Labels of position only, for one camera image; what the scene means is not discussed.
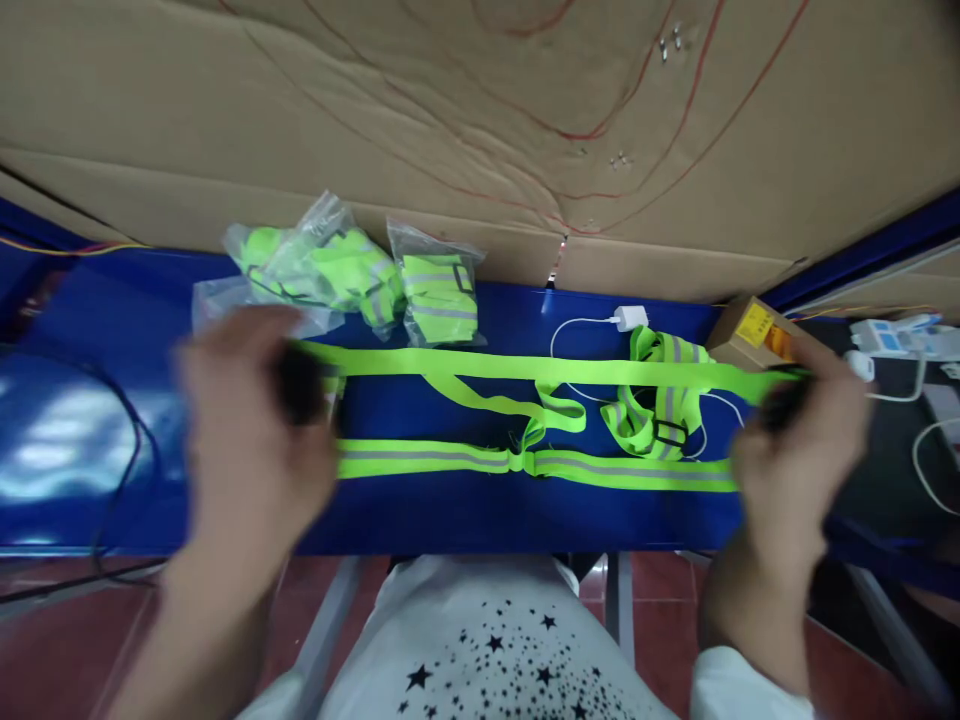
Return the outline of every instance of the sleeve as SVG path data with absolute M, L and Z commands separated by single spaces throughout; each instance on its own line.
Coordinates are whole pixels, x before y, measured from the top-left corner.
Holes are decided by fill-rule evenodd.
M 260 693 L 236 720 L 288 720 L 303 694 L 303 678 L 295 670 L 285 672 Z
M 693 668 L 692 720 L 813 720 L 813 705 L 758 673 L 730 647 L 710 648 Z

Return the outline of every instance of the blue tabletop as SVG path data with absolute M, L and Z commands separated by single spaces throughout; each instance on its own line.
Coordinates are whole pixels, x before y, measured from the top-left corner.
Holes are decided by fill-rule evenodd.
M 130 251 L 84 259 L 69 274 L 21 346 L 94 361 L 124 387 L 156 435 L 160 457 L 145 451 L 105 540 L 125 554 L 169 554 L 185 535 L 187 428 L 171 349 L 190 332 L 193 283 L 236 274 L 222 256 Z M 656 330 L 703 343 L 719 316 L 712 307 L 627 300 L 480 283 L 481 352 L 548 354 L 551 335 L 570 318 L 603 318 L 618 305 L 643 304 Z M 575 323 L 556 354 L 626 358 L 628 334 Z M 402 328 L 382 345 L 351 316 L 323 342 L 402 347 Z M 478 392 L 535 400 L 533 384 L 465 379 Z M 586 389 L 613 397 L 612 388 Z M 574 397 L 568 388 L 559 394 Z M 596 403 L 583 433 L 551 431 L 546 442 L 594 455 L 621 455 Z M 746 406 L 736 399 L 737 404 Z M 736 420 L 723 403 L 702 400 L 709 444 L 701 459 L 728 454 Z M 351 378 L 341 410 L 345 437 L 416 438 L 506 447 L 525 418 L 457 406 L 418 377 Z M 690 440 L 700 447 L 702 435 Z M 133 446 L 122 407 L 105 388 L 46 360 L 0 362 L 0 553 L 84 554 Z M 608 490 L 523 473 L 428 473 L 343 483 L 300 551 L 314 554 L 568 552 L 717 548 L 740 521 L 734 494 Z

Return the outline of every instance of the clear plastic bag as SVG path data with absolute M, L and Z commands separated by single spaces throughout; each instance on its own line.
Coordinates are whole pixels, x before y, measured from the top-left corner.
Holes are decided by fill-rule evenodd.
M 475 273 L 486 253 L 442 242 L 391 218 L 387 234 L 407 298 L 403 325 L 410 346 L 486 345 L 477 332 Z
M 242 275 L 220 278 L 219 280 L 204 280 L 194 283 L 193 332 L 197 334 L 204 328 L 230 314 L 234 308 L 244 305 L 264 305 L 276 302 L 264 301 L 258 295 L 256 286 L 251 285 Z M 317 335 L 324 335 L 343 325 L 343 313 L 324 307 L 301 307 L 303 320 L 290 333 L 290 337 L 303 340 Z
M 359 312 L 381 340 L 403 308 L 393 260 L 330 192 L 291 230 L 232 225 L 223 244 L 258 295 L 273 295 L 274 302 Z

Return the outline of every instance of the person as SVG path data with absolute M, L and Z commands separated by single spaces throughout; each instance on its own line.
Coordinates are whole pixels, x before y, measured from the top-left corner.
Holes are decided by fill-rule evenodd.
M 330 424 L 286 425 L 273 395 L 269 367 L 297 320 L 286 307 L 247 308 L 180 353 L 191 532 L 162 575 L 158 618 L 113 720 L 293 717 L 303 688 L 283 676 L 247 704 L 271 591 L 337 484 Z M 798 340 L 795 354 L 816 378 L 800 413 L 776 436 L 753 420 L 734 441 L 744 522 L 703 592 L 694 718 L 813 717 L 806 598 L 822 522 L 864 451 L 869 401 L 826 348 Z M 673 715 L 553 558 L 422 556 L 387 577 L 319 717 Z

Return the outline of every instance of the star print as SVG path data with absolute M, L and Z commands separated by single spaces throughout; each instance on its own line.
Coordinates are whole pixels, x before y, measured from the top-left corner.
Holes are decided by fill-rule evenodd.
M 407 675 L 407 678 L 409 678 L 409 680 L 410 680 L 410 684 L 407 685 L 407 691 L 409 691 L 411 688 L 413 688 L 414 685 L 419 685 L 419 686 L 422 687 L 424 690 L 426 690 L 426 689 L 427 689 L 427 685 L 426 685 L 427 678 L 430 677 L 431 675 L 433 675 L 433 673 L 432 673 L 432 672 L 427 672 L 427 667 L 426 667 L 426 665 L 421 665 L 421 666 L 420 666 L 420 669 L 417 670 L 415 673 L 410 673 L 409 675 Z

